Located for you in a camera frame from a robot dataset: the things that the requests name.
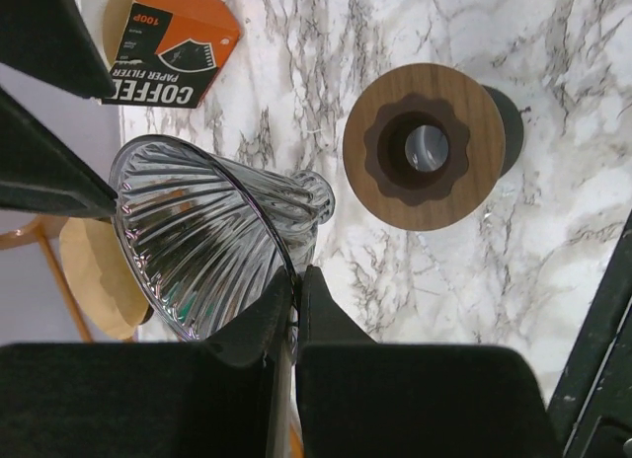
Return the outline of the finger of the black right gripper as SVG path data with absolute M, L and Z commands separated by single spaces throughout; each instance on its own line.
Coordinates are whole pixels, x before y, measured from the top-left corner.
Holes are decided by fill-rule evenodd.
M 115 92 L 75 0 L 1 0 L 1 62 L 81 98 Z
M 1 207 L 35 214 L 105 218 L 116 192 L 56 135 L 1 93 Z

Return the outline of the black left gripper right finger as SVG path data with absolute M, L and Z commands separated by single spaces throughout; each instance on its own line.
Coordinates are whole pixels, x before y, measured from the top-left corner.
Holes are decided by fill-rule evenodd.
M 379 343 L 303 276 L 297 403 L 309 457 L 557 457 L 535 376 L 484 344 Z

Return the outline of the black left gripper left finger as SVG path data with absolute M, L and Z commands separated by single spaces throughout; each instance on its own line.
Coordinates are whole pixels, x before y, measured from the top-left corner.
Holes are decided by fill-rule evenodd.
M 286 456 L 292 300 L 279 270 L 204 341 L 4 346 L 2 455 Z

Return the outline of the brown paper coffee filter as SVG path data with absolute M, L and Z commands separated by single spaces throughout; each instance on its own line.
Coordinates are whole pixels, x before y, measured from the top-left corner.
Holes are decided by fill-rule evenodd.
M 82 312 L 108 337 L 131 339 L 151 316 L 111 223 L 70 218 L 61 228 L 63 273 Z

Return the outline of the grey carafe with red lid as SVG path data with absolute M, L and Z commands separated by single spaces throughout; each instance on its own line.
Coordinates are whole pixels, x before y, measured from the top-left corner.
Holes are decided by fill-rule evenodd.
M 501 176 L 504 176 L 520 155 L 524 126 L 520 111 L 507 95 L 490 86 L 484 85 L 483 88 L 493 99 L 503 123 L 506 149 Z M 415 127 L 407 135 L 404 149 L 409 165 L 422 173 L 435 172 L 441 168 L 449 154 L 446 135 L 430 124 Z

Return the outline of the round wooden dripper base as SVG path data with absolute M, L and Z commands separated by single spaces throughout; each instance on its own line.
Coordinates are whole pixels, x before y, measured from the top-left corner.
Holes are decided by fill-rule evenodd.
M 515 161 L 523 125 L 502 92 L 435 63 L 388 71 L 356 100 L 343 136 L 347 179 L 376 218 L 433 231 L 472 213 Z

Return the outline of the orange coffee filter box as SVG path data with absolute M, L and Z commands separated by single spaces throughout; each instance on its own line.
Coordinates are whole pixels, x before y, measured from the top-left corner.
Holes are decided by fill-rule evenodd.
M 101 103 L 197 108 L 241 36 L 222 0 L 77 0 L 115 84 Z

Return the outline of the orange wooden shelf rack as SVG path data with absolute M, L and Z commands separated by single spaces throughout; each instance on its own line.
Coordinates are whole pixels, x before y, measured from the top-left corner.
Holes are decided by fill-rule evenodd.
M 59 237 L 61 228 L 67 220 L 67 217 L 62 216 L 36 215 L 26 225 L 3 232 L 1 234 L 1 250 L 7 251 L 31 244 L 39 246 L 81 340 L 84 343 L 92 343 L 94 337 L 77 300 L 70 290 L 57 255 L 50 244 L 51 239 Z

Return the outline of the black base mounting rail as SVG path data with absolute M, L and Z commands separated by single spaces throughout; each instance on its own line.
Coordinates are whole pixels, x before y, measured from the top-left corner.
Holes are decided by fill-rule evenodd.
M 631 222 L 548 406 L 564 457 L 631 455 Z

